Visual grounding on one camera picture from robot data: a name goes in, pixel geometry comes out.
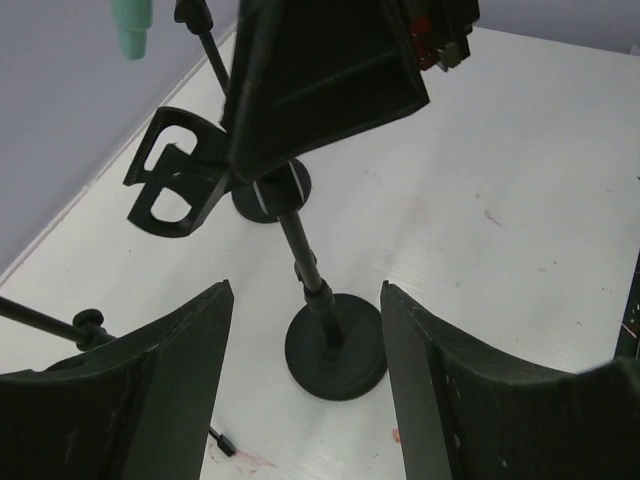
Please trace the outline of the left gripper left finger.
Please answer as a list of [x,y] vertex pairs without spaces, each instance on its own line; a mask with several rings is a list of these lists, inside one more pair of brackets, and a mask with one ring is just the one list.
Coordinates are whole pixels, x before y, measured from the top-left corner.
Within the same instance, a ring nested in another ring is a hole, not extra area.
[[222,281],[88,352],[4,374],[2,477],[198,478],[233,304]]

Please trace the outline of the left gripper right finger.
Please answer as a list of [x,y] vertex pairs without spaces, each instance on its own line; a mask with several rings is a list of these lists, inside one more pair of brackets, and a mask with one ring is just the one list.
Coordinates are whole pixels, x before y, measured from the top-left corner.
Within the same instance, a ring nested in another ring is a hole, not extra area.
[[639,363],[571,374],[503,352],[384,283],[381,309],[410,479],[635,479]]

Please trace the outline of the black round-base stand front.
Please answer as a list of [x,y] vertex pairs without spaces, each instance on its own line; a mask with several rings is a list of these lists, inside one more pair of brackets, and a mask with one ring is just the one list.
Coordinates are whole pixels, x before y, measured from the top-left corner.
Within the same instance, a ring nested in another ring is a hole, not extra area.
[[[183,109],[156,110],[125,176],[141,185],[128,220],[161,238],[186,238],[201,227],[219,200],[246,188],[226,163],[228,135]],[[321,276],[299,209],[301,185],[293,165],[273,181],[253,185],[257,202],[275,216],[285,243],[244,235],[246,280],[256,292],[247,303],[255,364],[266,360],[261,341],[273,327],[283,336],[282,357],[293,380],[314,397],[347,401],[370,392],[387,370],[381,314],[368,301],[334,293]]]

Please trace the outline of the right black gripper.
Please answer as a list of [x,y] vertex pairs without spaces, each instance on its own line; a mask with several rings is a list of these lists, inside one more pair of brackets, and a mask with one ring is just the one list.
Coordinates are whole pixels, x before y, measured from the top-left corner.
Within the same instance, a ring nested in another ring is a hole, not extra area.
[[233,171],[256,180],[426,106],[418,63],[458,66],[479,18],[478,0],[241,2],[221,119]]

